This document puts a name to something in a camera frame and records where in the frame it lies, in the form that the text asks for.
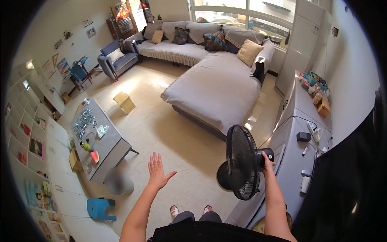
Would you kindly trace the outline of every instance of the tiled floor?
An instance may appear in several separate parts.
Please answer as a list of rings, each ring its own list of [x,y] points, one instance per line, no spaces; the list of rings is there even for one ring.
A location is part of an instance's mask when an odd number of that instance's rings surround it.
[[[223,221],[226,220],[238,199],[230,191],[221,189],[216,180],[218,167],[226,159],[223,141],[193,124],[165,103],[160,94],[170,83],[182,75],[187,66],[173,67],[170,62],[145,59],[111,83],[103,73],[93,78],[93,84],[85,92],[66,104],[59,124],[70,132],[70,121],[84,98],[99,98],[102,109],[116,128],[140,154],[130,152],[119,167],[126,170],[135,184],[131,195],[113,196],[103,184],[91,182],[80,175],[92,197],[114,199],[111,211],[117,221],[109,222],[112,229],[121,234],[123,223],[148,183],[147,162],[153,151],[163,158],[166,173],[177,174],[157,194],[151,208],[146,231],[147,238],[156,228],[172,221],[170,206],[177,205],[180,212],[191,211],[199,219],[204,206],[209,204]],[[274,90],[275,77],[266,75],[262,91],[246,127],[252,128],[257,145],[271,134],[281,97]],[[113,97],[120,91],[127,93],[136,108],[126,115]]]

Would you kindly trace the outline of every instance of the fan base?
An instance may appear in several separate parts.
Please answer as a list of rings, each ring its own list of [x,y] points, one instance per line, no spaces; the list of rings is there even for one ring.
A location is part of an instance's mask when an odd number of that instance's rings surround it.
[[[216,174],[216,179],[218,180],[218,183],[221,187],[223,187],[226,190],[232,191],[232,186],[230,184],[230,178],[227,171],[227,161],[223,162]]]

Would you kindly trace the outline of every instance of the black shirt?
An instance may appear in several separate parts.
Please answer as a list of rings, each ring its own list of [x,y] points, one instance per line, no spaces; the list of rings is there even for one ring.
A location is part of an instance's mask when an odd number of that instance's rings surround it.
[[[153,237],[148,241],[166,242],[166,241],[268,241],[285,242],[271,235],[237,227],[227,223],[217,223],[212,221],[193,221],[187,218],[181,222],[170,224],[154,231]]]

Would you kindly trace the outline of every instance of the black adapter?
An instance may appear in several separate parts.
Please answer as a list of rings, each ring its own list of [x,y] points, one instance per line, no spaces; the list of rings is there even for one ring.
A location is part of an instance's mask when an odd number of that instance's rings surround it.
[[[299,132],[297,134],[297,141],[309,142],[312,139],[312,135],[305,132]]]

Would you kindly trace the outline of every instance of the beige pillow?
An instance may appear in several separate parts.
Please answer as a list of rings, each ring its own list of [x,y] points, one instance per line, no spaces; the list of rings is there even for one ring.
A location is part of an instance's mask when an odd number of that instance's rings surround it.
[[[161,42],[161,40],[163,39],[163,35],[164,35],[164,30],[158,30],[158,29],[155,30],[153,37],[152,37],[152,40],[151,40],[151,43],[159,44]]]
[[[258,45],[257,43],[246,39],[236,56],[248,65],[248,67],[251,67],[258,53],[263,49],[264,47],[262,45]]]

